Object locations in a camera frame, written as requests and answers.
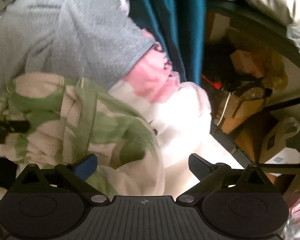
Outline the teal curtain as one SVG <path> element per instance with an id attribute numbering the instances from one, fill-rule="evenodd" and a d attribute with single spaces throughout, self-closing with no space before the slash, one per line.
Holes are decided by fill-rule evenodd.
<path id="1" fill-rule="evenodd" d="M 206 0 L 129 0 L 130 17 L 162 45 L 181 81 L 200 84 Z"/>

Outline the pink white floral cloth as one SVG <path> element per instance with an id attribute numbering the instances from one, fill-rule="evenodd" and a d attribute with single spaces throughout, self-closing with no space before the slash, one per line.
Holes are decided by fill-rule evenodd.
<path id="1" fill-rule="evenodd" d="M 213 164 L 242 168 L 210 134 L 207 93 L 192 82 L 180 81 L 159 42 L 109 93 L 135 108 L 153 128 L 162 155 L 165 195 L 177 197 L 198 183 L 188 168 L 192 153 Z"/>

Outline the grey knit garment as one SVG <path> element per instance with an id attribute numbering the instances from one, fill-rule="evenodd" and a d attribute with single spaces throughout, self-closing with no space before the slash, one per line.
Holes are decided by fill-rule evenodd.
<path id="1" fill-rule="evenodd" d="M 32 72 L 111 89 L 153 45 L 120 0 L 15 0 L 0 18 L 0 93 Z"/>

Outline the green pink patterned garment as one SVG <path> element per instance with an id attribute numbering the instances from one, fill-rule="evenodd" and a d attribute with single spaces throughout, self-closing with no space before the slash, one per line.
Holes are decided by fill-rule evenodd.
<path id="1" fill-rule="evenodd" d="M 161 152 L 153 129 L 133 107 L 86 78 L 30 73 L 10 81 L 0 95 L 1 121 L 27 121 L 11 133 L 0 157 L 52 168 L 94 154 L 97 170 L 88 184 L 109 198 L 155 196 L 165 189 Z"/>

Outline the white paper bag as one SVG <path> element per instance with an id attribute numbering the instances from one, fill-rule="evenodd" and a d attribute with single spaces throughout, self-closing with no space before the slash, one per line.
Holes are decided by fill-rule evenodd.
<path id="1" fill-rule="evenodd" d="M 258 162 L 300 163 L 300 123 L 294 117 L 285 117 L 264 137 Z"/>

